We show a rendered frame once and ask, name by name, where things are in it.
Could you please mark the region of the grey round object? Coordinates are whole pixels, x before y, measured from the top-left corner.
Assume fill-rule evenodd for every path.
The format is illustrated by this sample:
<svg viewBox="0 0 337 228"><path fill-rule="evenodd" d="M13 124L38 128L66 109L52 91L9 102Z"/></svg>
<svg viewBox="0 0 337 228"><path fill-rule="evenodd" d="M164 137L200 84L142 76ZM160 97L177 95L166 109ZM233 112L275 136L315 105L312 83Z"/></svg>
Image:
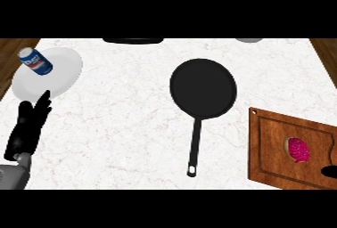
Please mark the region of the grey round object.
<svg viewBox="0 0 337 228"><path fill-rule="evenodd" d="M262 41L263 38L236 38L236 40L242 43L257 43L259 41Z"/></svg>

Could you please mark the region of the black frying pan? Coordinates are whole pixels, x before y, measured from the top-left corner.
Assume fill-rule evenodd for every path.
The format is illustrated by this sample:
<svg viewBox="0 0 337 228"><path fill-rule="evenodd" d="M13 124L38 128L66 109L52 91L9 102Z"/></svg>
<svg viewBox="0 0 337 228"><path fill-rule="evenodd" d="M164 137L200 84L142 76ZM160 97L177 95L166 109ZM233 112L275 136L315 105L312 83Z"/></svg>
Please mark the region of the black frying pan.
<svg viewBox="0 0 337 228"><path fill-rule="evenodd" d="M197 176L201 121L217 118L233 107L235 78L225 66L208 59L185 61L170 78L170 95L179 109L194 118L186 175Z"/></svg>

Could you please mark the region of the brown wooden cutting board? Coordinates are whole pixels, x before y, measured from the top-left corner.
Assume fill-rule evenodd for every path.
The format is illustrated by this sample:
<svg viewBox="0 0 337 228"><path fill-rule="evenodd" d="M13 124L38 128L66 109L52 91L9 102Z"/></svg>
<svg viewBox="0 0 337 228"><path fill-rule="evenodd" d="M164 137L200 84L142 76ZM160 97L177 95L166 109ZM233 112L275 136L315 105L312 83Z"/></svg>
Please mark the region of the brown wooden cutting board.
<svg viewBox="0 0 337 228"><path fill-rule="evenodd" d="M287 152L287 140L299 138L310 158L296 163ZM337 179L321 169L337 165L337 126L248 108L247 178L281 189L334 189Z"/></svg>

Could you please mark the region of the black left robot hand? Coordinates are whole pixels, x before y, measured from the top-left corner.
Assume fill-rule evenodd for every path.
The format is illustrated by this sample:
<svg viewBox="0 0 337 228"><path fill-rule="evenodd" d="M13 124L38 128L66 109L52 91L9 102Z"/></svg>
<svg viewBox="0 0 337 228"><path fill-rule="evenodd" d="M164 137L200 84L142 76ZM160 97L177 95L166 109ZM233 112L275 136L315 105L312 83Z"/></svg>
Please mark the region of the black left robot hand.
<svg viewBox="0 0 337 228"><path fill-rule="evenodd" d="M37 149L43 125L52 111L50 91L46 91L35 102L24 101L18 106L18 123L12 130L7 144L4 159L16 161L18 155L25 152L34 154Z"/></svg>

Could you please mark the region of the black flat object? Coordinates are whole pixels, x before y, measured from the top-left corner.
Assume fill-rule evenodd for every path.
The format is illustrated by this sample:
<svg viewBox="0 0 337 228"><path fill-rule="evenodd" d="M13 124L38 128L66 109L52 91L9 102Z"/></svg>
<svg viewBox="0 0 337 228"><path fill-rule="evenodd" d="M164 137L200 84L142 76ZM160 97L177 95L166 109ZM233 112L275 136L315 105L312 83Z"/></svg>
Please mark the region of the black flat object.
<svg viewBox="0 0 337 228"><path fill-rule="evenodd" d="M151 45L158 44L164 38L103 38L106 43L124 45Z"/></svg>

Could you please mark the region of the blue soda can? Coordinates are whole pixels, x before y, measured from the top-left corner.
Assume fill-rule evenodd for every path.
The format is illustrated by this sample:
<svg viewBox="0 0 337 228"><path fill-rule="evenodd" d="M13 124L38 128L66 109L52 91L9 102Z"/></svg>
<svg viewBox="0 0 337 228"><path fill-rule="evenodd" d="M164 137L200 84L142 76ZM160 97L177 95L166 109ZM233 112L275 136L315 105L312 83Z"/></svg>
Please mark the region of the blue soda can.
<svg viewBox="0 0 337 228"><path fill-rule="evenodd" d="M53 64L47 61L43 54L31 47L25 47L18 51L19 61L40 75L46 75L53 70Z"/></svg>

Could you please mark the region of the white plate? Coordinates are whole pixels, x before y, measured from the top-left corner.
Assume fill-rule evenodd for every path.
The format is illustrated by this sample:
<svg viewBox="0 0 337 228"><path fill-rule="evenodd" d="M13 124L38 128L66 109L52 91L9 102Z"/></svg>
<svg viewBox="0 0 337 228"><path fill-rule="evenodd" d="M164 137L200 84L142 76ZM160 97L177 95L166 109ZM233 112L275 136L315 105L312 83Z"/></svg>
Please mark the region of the white plate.
<svg viewBox="0 0 337 228"><path fill-rule="evenodd" d="M52 72L41 76L21 64L12 79L12 91L22 101L37 102L46 91L50 91L53 99L78 80L83 68L78 52L66 47L55 47L43 50L41 55L53 64Z"/></svg>

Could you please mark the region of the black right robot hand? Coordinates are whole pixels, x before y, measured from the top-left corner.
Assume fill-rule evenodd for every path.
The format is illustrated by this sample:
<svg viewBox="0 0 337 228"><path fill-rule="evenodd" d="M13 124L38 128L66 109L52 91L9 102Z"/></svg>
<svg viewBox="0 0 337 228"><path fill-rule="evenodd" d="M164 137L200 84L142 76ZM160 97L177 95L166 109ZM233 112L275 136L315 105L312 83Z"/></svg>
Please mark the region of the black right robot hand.
<svg viewBox="0 0 337 228"><path fill-rule="evenodd" d="M321 169L321 173L331 177L331 178L335 178L337 179L337 166L327 166Z"/></svg>

